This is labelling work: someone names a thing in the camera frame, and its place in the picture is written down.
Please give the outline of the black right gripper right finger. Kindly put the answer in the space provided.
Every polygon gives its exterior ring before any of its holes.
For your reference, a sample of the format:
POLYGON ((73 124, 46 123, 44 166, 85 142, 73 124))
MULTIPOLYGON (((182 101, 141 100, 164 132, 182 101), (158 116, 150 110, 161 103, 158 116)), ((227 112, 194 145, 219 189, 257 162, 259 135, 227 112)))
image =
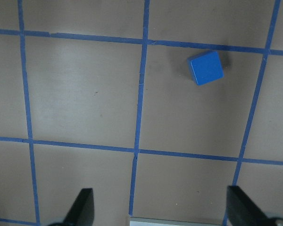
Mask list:
POLYGON ((269 218, 239 186, 228 186, 226 213, 233 226, 283 226, 283 218, 269 218))

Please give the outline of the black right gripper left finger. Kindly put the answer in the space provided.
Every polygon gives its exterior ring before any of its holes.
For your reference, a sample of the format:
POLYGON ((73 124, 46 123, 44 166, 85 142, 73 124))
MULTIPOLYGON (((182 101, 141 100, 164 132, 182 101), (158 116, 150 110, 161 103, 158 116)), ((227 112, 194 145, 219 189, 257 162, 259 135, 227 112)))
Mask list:
POLYGON ((92 226, 94 223, 94 195, 92 188, 83 188, 61 222, 50 226, 92 226))

